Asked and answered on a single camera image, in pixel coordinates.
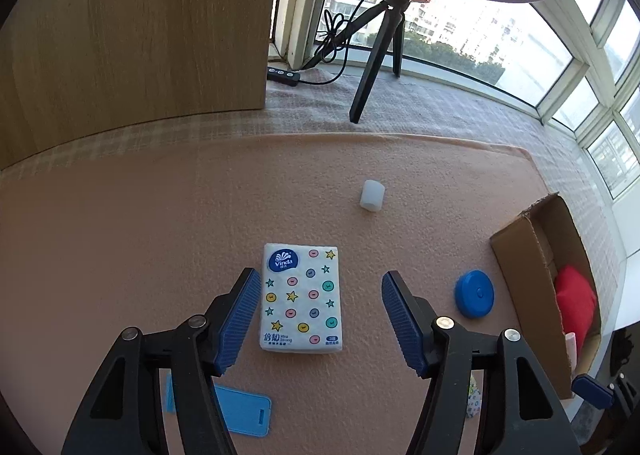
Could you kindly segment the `blue round tape measure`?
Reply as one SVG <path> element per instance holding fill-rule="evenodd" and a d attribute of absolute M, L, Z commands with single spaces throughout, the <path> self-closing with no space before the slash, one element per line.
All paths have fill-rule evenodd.
<path fill-rule="evenodd" d="M 454 301 L 463 316 L 468 319 L 482 319 L 494 307 L 494 284 L 483 271 L 469 271 L 458 279 L 454 287 Z"/>

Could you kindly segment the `patterned lighter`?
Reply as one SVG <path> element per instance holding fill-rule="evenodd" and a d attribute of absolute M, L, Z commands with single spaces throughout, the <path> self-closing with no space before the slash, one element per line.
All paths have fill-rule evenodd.
<path fill-rule="evenodd" d="M 465 415 L 467 419 L 476 417 L 482 409 L 482 390 L 478 385 L 474 375 L 470 376 L 468 399 L 466 400 Z"/>

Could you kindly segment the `blue plastic phone stand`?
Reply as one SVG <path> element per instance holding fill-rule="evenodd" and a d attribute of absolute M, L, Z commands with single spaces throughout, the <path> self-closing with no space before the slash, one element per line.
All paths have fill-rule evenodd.
<path fill-rule="evenodd" d="M 215 394 L 228 430 L 237 435 L 269 435 L 272 401 L 267 395 L 215 385 Z"/>

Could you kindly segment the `red cloth pouch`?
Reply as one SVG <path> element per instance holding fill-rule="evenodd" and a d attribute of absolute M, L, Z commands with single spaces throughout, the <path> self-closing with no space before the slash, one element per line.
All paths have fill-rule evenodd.
<path fill-rule="evenodd" d="M 589 282 L 575 267 L 564 265 L 555 277 L 554 288 L 563 331 L 574 333 L 576 338 L 585 338 L 597 303 Z"/>

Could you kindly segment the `patterned tissue pack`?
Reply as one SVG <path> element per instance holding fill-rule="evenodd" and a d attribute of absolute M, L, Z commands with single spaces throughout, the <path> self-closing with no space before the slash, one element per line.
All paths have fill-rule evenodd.
<path fill-rule="evenodd" d="M 338 249 L 266 244 L 259 317 L 259 345 L 265 351 L 302 354 L 342 351 Z"/>

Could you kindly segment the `cardboard box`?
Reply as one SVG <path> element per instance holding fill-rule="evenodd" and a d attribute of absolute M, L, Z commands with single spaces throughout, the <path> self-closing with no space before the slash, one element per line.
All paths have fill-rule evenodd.
<path fill-rule="evenodd" d="M 521 211 L 490 238 L 503 278 L 509 287 L 521 331 L 559 398 L 573 396 L 573 378 L 589 371 L 601 341 L 598 293 L 586 249 L 565 200 L 550 194 Z M 566 334 L 556 304 L 554 282 L 564 265 L 587 279 L 596 294 L 596 311 L 585 338 L 576 338 L 578 361 L 570 370 Z"/>

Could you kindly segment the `white small cap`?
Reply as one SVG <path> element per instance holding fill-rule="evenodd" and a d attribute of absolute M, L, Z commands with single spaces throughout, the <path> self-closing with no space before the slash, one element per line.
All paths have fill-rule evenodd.
<path fill-rule="evenodd" d="M 379 212 L 383 207 L 384 196 L 385 186 L 368 178 L 362 186 L 359 206 L 370 212 Z"/>

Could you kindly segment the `checkered bed sheet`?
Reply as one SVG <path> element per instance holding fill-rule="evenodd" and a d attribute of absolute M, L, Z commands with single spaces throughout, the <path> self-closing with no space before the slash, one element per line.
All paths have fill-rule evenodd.
<path fill-rule="evenodd" d="M 626 253 L 611 204 L 601 192 L 587 154 L 564 131 L 498 100 L 449 84 L 384 74 L 378 76 L 359 123 L 352 124 L 348 108 L 356 83 L 356 77 L 348 74 L 323 86 L 270 84 L 262 110 L 210 112 L 81 138 L 3 169 L 1 180 L 68 167 L 82 158 L 121 156 L 224 136 L 371 132 L 460 138 L 527 150 L 548 189 L 567 202 L 590 260 L 597 264 L 624 261 Z"/>

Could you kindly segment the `light wooden board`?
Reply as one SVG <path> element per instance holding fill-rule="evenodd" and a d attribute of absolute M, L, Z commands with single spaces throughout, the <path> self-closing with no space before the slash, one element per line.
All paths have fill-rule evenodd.
<path fill-rule="evenodd" d="M 260 109 L 272 0 L 17 0 L 1 28 L 1 162 L 87 135 Z"/>

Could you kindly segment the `black tripod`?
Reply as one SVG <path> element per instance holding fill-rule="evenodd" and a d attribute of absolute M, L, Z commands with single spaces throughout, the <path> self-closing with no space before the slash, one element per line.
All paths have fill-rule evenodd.
<path fill-rule="evenodd" d="M 323 59 L 339 50 L 345 50 L 345 53 L 348 53 L 347 49 L 352 36 L 373 19 L 380 15 L 383 16 L 381 27 L 375 36 L 367 64 L 349 109 L 351 123 L 359 122 L 390 46 L 392 47 L 393 74 L 396 77 L 401 74 L 402 56 L 404 55 L 405 11 L 410 3 L 411 0 L 382 0 L 354 19 L 349 19 L 343 30 L 330 29 L 326 36 L 326 42 L 322 42 L 314 51 L 314 55 L 302 66 L 303 70 L 314 68 Z"/>

